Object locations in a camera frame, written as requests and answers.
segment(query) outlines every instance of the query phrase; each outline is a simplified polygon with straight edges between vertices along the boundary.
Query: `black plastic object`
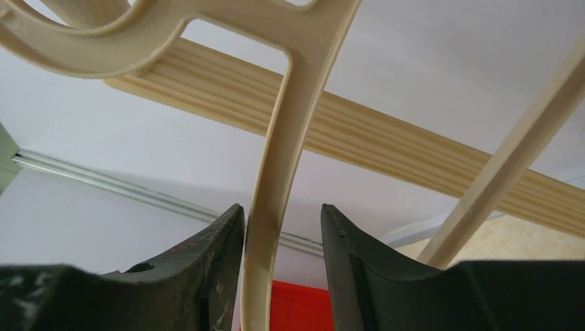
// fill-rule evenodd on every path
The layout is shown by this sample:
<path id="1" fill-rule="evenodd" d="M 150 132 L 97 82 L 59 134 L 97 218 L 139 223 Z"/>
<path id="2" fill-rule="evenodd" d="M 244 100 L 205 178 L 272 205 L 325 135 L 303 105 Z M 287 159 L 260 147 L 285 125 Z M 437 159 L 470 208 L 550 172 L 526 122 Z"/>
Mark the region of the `black plastic object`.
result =
<path id="1" fill-rule="evenodd" d="M 338 331 L 585 330 L 585 261 L 465 261 L 437 270 L 323 205 Z"/>
<path id="2" fill-rule="evenodd" d="M 244 211 L 234 205 L 124 273 L 3 266 L 0 330 L 230 330 L 243 244 Z"/>

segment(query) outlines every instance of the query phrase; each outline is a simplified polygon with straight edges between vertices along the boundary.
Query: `white ceiling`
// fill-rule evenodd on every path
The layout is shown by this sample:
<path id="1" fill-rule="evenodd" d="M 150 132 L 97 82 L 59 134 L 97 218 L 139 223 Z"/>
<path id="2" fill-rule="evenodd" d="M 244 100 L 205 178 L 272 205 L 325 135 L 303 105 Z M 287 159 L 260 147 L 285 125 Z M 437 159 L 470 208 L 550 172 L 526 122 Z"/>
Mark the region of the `white ceiling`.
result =
<path id="1" fill-rule="evenodd" d="M 494 152 L 583 32 L 583 0 L 364 0 L 326 89 Z M 280 52 L 206 23 L 184 37 L 274 71 L 286 66 Z M 218 211 L 249 206 L 264 138 L 3 50 L 0 63 L 0 121 L 21 148 Z M 584 106 L 532 168 L 585 174 Z M 284 230 L 320 241 L 324 202 L 381 237 L 456 200 L 304 152 Z"/>

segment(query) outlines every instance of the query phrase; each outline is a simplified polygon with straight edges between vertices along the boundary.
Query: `grooved wooden molding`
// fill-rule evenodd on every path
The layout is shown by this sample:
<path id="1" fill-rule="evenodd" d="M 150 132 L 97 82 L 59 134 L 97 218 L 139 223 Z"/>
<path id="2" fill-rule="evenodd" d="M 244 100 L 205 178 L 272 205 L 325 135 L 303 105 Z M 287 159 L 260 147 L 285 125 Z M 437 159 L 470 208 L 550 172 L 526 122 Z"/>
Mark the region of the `grooved wooden molding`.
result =
<path id="1" fill-rule="evenodd" d="M 107 79 L 116 89 L 265 135 L 282 76 L 180 39 L 140 77 Z M 461 198 L 490 159 L 458 143 L 325 92 L 305 149 Z M 585 237 L 585 190 L 528 171 L 498 210 Z"/>

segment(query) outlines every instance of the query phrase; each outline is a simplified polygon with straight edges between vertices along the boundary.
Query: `red object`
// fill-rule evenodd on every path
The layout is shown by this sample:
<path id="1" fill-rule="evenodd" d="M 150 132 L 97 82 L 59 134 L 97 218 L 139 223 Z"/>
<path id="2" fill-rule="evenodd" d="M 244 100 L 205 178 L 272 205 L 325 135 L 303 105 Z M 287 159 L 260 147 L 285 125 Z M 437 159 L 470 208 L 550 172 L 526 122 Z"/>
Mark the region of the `red object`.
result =
<path id="1" fill-rule="evenodd" d="M 274 281 L 270 331 L 334 331 L 329 292 Z"/>

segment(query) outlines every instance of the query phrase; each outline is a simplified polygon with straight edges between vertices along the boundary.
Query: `pine wood strip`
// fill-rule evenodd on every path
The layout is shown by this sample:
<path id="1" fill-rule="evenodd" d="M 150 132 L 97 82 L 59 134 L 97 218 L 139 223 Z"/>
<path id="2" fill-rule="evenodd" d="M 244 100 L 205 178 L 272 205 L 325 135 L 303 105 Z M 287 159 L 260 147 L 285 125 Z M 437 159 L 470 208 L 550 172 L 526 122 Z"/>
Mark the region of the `pine wood strip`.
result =
<path id="1" fill-rule="evenodd" d="M 277 73 L 181 39 L 150 72 L 106 83 L 265 135 L 281 79 Z M 457 198 L 490 159 L 485 152 L 327 92 L 305 149 Z M 497 209 L 585 237 L 584 199 L 585 191 L 528 171 Z"/>
<path id="2" fill-rule="evenodd" d="M 477 175 L 418 260 L 445 268 L 585 97 L 585 34 Z"/>

